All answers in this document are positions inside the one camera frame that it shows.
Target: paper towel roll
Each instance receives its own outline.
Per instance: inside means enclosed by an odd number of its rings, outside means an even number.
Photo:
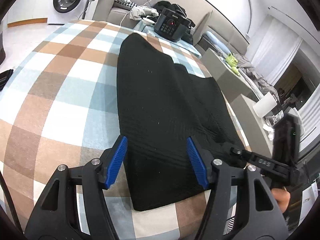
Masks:
[[[273,98],[270,92],[268,92],[258,103],[253,106],[253,110],[259,118],[264,117],[269,113],[275,106],[277,101]]]

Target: human hand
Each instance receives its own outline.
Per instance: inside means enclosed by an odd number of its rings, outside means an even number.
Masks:
[[[284,213],[284,211],[286,211],[289,206],[289,201],[291,197],[290,193],[285,189],[281,188],[273,188],[271,190],[271,193],[278,202],[281,212]]]

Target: gray blanket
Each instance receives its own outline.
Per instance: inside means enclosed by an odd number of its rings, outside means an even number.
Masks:
[[[263,95],[270,92],[275,95],[279,101],[279,96],[277,90],[270,85],[262,75],[257,73],[255,67],[250,63],[250,61],[243,55],[235,54],[235,58],[238,60],[238,67],[255,83]]]

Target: white floor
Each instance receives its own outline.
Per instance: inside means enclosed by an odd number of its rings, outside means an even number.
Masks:
[[[0,73],[8,69],[15,70],[36,46],[59,27],[39,23],[4,29],[3,47],[6,57],[0,65]]]

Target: silver bolt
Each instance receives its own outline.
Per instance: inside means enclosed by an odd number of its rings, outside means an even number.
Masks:
[[[214,159],[213,160],[213,163],[215,164],[215,165],[221,165],[222,164],[222,160],[220,160],[220,159]]]
[[[254,166],[254,165],[249,165],[249,166],[248,166],[248,170],[249,170],[249,171],[256,171],[256,169],[257,169],[257,168],[256,168],[256,166]]]
[[[58,166],[58,171],[64,171],[66,169],[66,166],[64,164],[61,164]]]
[[[92,165],[98,165],[98,164],[100,164],[100,159],[93,159],[93,160],[91,161],[91,164],[92,164]]]

